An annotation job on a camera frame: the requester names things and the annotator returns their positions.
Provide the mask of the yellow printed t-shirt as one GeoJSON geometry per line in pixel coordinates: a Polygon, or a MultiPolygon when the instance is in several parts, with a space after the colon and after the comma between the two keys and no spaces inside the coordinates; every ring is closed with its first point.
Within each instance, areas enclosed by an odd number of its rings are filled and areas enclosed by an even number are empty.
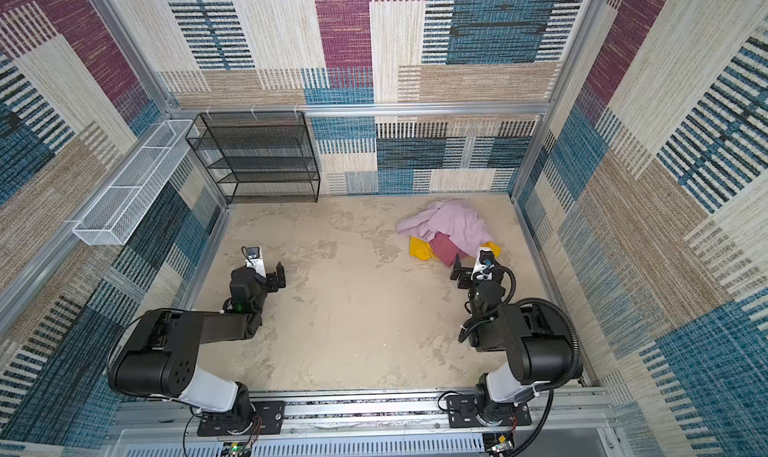
{"type": "MultiPolygon", "coordinates": [[[[487,242],[484,246],[490,248],[495,257],[499,257],[502,253],[502,249],[493,242],[487,242]]],[[[421,261],[435,258],[430,244],[415,237],[409,240],[409,255],[421,261]]]]}

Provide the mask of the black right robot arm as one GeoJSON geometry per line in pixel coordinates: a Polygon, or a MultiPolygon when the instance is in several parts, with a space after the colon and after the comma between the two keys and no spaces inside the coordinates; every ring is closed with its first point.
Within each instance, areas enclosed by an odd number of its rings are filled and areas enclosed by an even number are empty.
{"type": "Polygon", "coordinates": [[[489,248],[479,250],[472,268],[459,257],[450,279],[468,292],[458,341],[478,352],[502,352],[506,361],[484,373],[472,396],[453,394],[444,400],[456,427],[528,425],[527,404],[549,394],[583,372],[582,349],[567,313],[540,298],[513,299],[516,278],[500,265],[489,248]]]}

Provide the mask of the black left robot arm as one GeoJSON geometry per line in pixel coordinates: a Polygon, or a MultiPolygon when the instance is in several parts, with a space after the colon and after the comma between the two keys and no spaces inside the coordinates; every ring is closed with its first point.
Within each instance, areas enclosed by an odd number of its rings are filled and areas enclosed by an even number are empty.
{"type": "Polygon", "coordinates": [[[260,407],[248,387],[198,364],[201,346],[252,339],[263,324],[268,294],[286,287],[281,263],[265,275],[248,266],[231,273],[230,297],[218,312],[154,309],[138,318],[119,352],[110,355],[108,383],[120,394],[172,400],[197,410],[197,435],[277,433],[282,407],[260,407]]]}

